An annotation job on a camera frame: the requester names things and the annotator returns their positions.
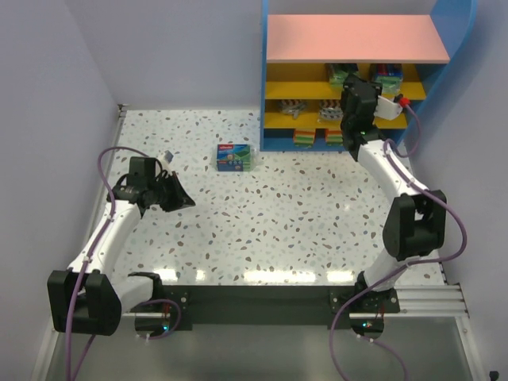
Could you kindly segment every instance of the speckled white floor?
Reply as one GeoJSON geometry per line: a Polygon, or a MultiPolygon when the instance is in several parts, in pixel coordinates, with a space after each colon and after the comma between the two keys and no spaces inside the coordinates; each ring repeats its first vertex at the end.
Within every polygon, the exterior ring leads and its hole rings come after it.
{"type": "MultiPolygon", "coordinates": [[[[119,145],[175,153],[194,208],[147,211],[113,281],[159,272],[178,284],[353,284],[382,247],[388,203],[348,153],[261,152],[252,172],[217,172],[217,143],[259,146],[254,110],[129,111],[119,145]]],[[[128,171],[118,152],[110,182],[128,171]]],[[[399,285],[441,285],[439,265],[411,268],[399,285]]]]}

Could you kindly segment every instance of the dish sponge package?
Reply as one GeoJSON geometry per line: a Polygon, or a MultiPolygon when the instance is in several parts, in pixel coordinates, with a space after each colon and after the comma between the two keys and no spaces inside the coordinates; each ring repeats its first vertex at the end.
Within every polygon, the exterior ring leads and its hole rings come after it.
{"type": "Polygon", "coordinates": [[[374,63],[371,65],[371,79],[383,85],[383,94],[397,95],[404,80],[400,63],[374,63]]]}
{"type": "Polygon", "coordinates": [[[243,172],[254,167],[254,152],[249,144],[219,144],[217,170],[243,172]]]}
{"type": "Polygon", "coordinates": [[[327,63],[326,70],[330,85],[336,87],[341,87],[350,74],[360,77],[356,63],[327,63]]]}

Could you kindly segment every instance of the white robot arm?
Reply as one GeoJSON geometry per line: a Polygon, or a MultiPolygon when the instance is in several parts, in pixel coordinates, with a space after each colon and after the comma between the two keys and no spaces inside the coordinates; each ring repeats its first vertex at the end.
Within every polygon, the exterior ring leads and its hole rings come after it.
{"type": "MultiPolygon", "coordinates": [[[[387,159],[388,154],[397,161],[390,149],[385,151],[385,138],[374,125],[374,118],[395,119],[402,112],[398,99],[383,98],[379,85],[350,76],[344,83],[341,108],[344,111],[341,130],[345,148],[375,178],[391,203],[383,228],[384,248],[373,265],[358,275],[354,288],[355,294],[359,294],[385,279],[393,270],[441,247],[446,212],[405,183],[387,159]]],[[[129,174],[122,176],[113,187],[114,216],[110,216],[112,205],[108,200],[99,227],[87,246],[66,271],[51,274],[48,293],[57,331],[65,332],[72,290],[83,261],[88,262],[88,266],[79,287],[85,292],[80,293],[76,301],[72,332],[110,335],[124,312],[149,299],[164,298],[164,292],[158,294],[162,289],[160,278],[152,273],[133,273],[116,285],[109,281],[125,240],[150,206],[158,205],[164,211],[173,211],[195,205],[174,172],[170,174],[161,168],[156,175],[156,163],[154,158],[131,158],[129,174]],[[101,228],[108,219],[110,223],[102,234],[101,228]],[[90,246],[100,234],[93,256],[88,259],[90,246]]],[[[398,167],[414,184],[427,190],[403,165],[398,163],[398,167]]],[[[445,201],[440,191],[431,193],[445,201]]],[[[360,304],[364,303],[369,310],[381,305],[389,298],[401,274],[366,293],[359,299],[360,304]]]]}
{"type": "Polygon", "coordinates": [[[154,274],[132,273],[115,285],[110,283],[110,276],[127,237],[150,206],[158,205],[163,211],[171,212],[195,205],[176,173],[170,173],[160,160],[150,157],[132,157],[129,173],[118,180],[112,191],[114,200],[108,196],[101,221],[87,245],[66,271],[54,271],[48,279],[53,325],[59,332],[65,332],[71,294],[80,272],[83,280],[79,287],[84,292],[76,299],[72,332],[111,335],[123,313],[162,296],[156,294],[161,283],[154,274]],[[160,172],[156,175],[157,164],[160,172]],[[94,251],[90,252],[97,239],[94,251]],[[83,263],[87,263],[85,270],[81,270],[83,263]]]}
{"type": "MultiPolygon", "coordinates": [[[[390,156],[414,185],[428,190],[399,162],[374,124],[374,117],[393,120],[402,112],[402,105],[409,104],[401,95],[394,101],[382,97],[381,89],[377,83],[368,83],[350,75],[344,82],[341,96],[344,146],[353,159],[375,178],[391,203],[383,228],[384,248],[373,265],[360,273],[356,282],[357,292],[386,278],[393,270],[408,262],[440,248],[445,237],[444,208],[410,187],[387,159],[390,156]]],[[[440,190],[430,193],[446,202],[445,195],[440,190]]],[[[379,284],[373,292],[382,293],[393,289],[403,272],[379,284]]]]}

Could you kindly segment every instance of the gray floor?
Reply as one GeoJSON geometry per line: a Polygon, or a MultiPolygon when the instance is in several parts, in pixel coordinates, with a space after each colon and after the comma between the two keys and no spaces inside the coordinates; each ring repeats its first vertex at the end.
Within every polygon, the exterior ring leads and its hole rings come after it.
{"type": "MultiPolygon", "coordinates": [[[[468,381],[468,371],[453,318],[392,318],[382,341],[405,360],[411,381],[468,381]]],[[[99,337],[78,381],[324,381],[340,379],[333,368],[324,327],[197,325],[192,332],[145,345],[136,339],[133,319],[125,318],[112,337],[99,337]]],[[[336,351],[354,380],[402,380],[396,359],[337,331],[336,351]]],[[[74,364],[86,336],[75,335],[74,364]]],[[[60,335],[48,380],[64,379],[64,335],[60,335]]]]}

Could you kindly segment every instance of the cable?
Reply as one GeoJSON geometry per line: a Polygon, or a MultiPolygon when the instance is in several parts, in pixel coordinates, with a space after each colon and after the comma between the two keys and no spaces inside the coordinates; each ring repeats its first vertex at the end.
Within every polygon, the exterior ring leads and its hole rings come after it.
{"type": "Polygon", "coordinates": [[[108,184],[108,180],[106,178],[106,175],[104,174],[104,171],[102,170],[102,157],[107,152],[113,151],[113,150],[117,150],[117,149],[123,149],[123,150],[126,150],[126,151],[135,152],[138,155],[141,155],[141,156],[144,156],[144,157],[148,157],[147,154],[145,154],[145,153],[143,153],[141,151],[138,151],[137,149],[134,149],[134,148],[130,148],[130,147],[111,147],[111,148],[107,148],[104,151],[102,151],[99,154],[98,158],[97,158],[98,173],[101,176],[102,183],[104,184],[104,186],[106,187],[106,189],[108,191],[108,194],[110,195],[110,200],[111,200],[110,219],[106,219],[106,221],[104,222],[104,225],[102,225],[102,227],[99,230],[97,236],[92,241],[92,243],[90,245],[90,248],[88,250],[88,253],[87,253],[86,257],[85,257],[86,259],[83,261],[83,265],[81,267],[81,270],[79,271],[78,278],[76,280],[76,284],[74,286],[74,289],[72,290],[71,302],[69,304],[69,310],[67,312],[67,321],[66,321],[66,324],[65,324],[65,352],[66,352],[65,353],[65,377],[66,377],[67,381],[74,381],[75,380],[75,377],[77,376],[77,371],[79,370],[79,367],[83,363],[83,360],[84,360],[85,356],[87,355],[88,349],[90,349],[91,343],[93,342],[94,336],[95,336],[95,335],[92,335],[92,337],[90,338],[89,342],[87,343],[87,346],[84,348],[83,353],[82,353],[82,355],[81,355],[81,357],[79,358],[79,361],[78,361],[78,369],[76,370],[75,374],[73,375],[72,374],[72,369],[71,369],[72,368],[72,366],[71,366],[72,318],[74,316],[74,310],[75,310],[76,300],[78,298],[79,287],[80,287],[80,285],[81,285],[81,283],[83,281],[83,278],[84,278],[84,275],[85,275],[85,270],[87,269],[87,266],[88,266],[88,263],[90,261],[90,258],[94,255],[94,250],[97,247],[97,245],[98,245],[99,241],[101,240],[102,236],[104,235],[104,232],[107,230],[108,226],[110,225],[110,223],[111,223],[111,221],[113,219],[115,210],[117,208],[117,206],[116,206],[116,200],[114,198],[113,189],[108,184]]]}
{"type": "Polygon", "coordinates": [[[167,179],[169,177],[169,172],[163,169],[159,174],[156,176],[156,181],[159,181],[161,179],[167,179]]]}
{"type": "MultiPolygon", "coordinates": [[[[413,116],[414,116],[414,118],[415,118],[415,120],[417,122],[417,126],[418,126],[418,140],[417,140],[415,146],[413,147],[413,149],[411,149],[410,153],[408,153],[406,156],[401,156],[398,153],[397,144],[392,139],[387,139],[387,140],[385,140],[385,142],[383,144],[384,154],[387,157],[387,160],[390,163],[390,165],[394,168],[394,170],[401,177],[401,179],[403,179],[414,190],[416,190],[417,192],[423,194],[427,198],[430,198],[433,202],[435,202],[437,205],[439,205],[442,208],[444,208],[447,212],[449,212],[452,215],[453,219],[456,221],[457,225],[459,226],[460,232],[462,234],[462,244],[460,245],[459,250],[455,254],[452,254],[450,256],[446,256],[445,258],[441,258],[441,259],[436,258],[436,259],[431,259],[431,260],[412,260],[412,261],[408,262],[406,266],[401,266],[401,267],[393,270],[390,274],[388,274],[384,278],[378,280],[377,282],[375,282],[371,286],[367,287],[365,290],[361,291],[359,294],[356,294],[355,296],[350,298],[346,303],[344,303],[341,306],[341,308],[337,311],[335,317],[333,318],[332,326],[330,328],[329,350],[330,350],[330,355],[332,357],[333,365],[335,365],[336,370],[341,375],[341,377],[344,379],[344,381],[351,381],[351,379],[345,374],[345,372],[342,370],[341,366],[339,365],[339,362],[338,362],[338,360],[337,360],[337,358],[335,356],[335,350],[333,348],[333,333],[335,331],[335,327],[337,325],[337,322],[339,321],[339,317],[344,313],[344,311],[351,304],[353,304],[356,300],[358,300],[359,298],[364,296],[366,293],[368,293],[370,291],[373,291],[377,286],[379,286],[380,284],[385,283],[387,280],[389,280],[389,279],[393,278],[394,276],[400,274],[402,271],[406,270],[408,267],[411,267],[411,266],[414,266],[414,265],[417,265],[417,264],[437,264],[437,263],[449,262],[450,260],[454,260],[455,258],[459,257],[464,252],[464,250],[466,249],[466,246],[468,245],[468,233],[466,232],[466,227],[464,226],[464,223],[462,222],[462,220],[460,219],[458,214],[455,212],[455,210],[453,210],[451,208],[451,206],[449,206],[446,202],[441,201],[439,198],[437,198],[436,196],[434,196],[433,194],[431,194],[427,190],[422,189],[418,185],[414,184],[411,181],[411,179],[409,179],[406,176],[406,174],[402,171],[402,169],[395,163],[394,159],[391,157],[389,148],[391,148],[393,150],[393,152],[395,152],[398,156],[407,157],[409,155],[412,155],[414,153],[414,151],[416,150],[416,148],[418,147],[418,143],[419,143],[420,136],[421,136],[421,123],[420,123],[420,120],[419,120],[417,114],[411,109],[411,107],[409,105],[407,105],[406,108],[407,108],[407,110],[410,113],[413,114],[413,116]]],[[[398,355],[398,353],[395,352],[392,348],[390,348],[389,346],[387,346],[384,343],[381,343],[381,342],[378,342],[378,341],[370,341],[370,342],[373,343],[373,344],[378,345],[381,348],[384,348],[389,353],[391,353],[398,360],[398,362],[402,366],[402,370],[403,370],[403,373],[404,373],[404,381],[409,381],[409,371],[407,369],[406,364],[404,363],[402,358],[398,355]]]]}
{"type": "Polygon", "coordinates": [[[164,332],[163,334],[161,334],[159,336],[149,337],[148,338],[149,340],[159,340],[159,339],[164,339],[165,337],[168,337],[178,328],[178,325],[180,324],[180,320],[182,320],[182,310],[180,309],[180,306],[178,305],[178,303],[173,302],[172,300],[169,300],[169,299],[148,300],[147,302],[142,302],[138,306],[150,306],[152,304],[159,304],[159,303],[169,304],[170,306],[174,306],[178,312],[178,316],[176,318],[175,324],[173,325],[173,327],[171,329],[167,330],[166,332],[164,332]]]}
{"type": "Polygon", "coordinates": [[[125,180],[127,177],[127,174],[120,176],[120,178],[117,180],[117,185],[121,185],[121,183],[125,180]]]}
{"type": "Polygon", "coordinates": [[[157,158],[156,158],[156,163],[159,165],[159,172],[162,172],[163,171],[162,163],[157,158]]]}

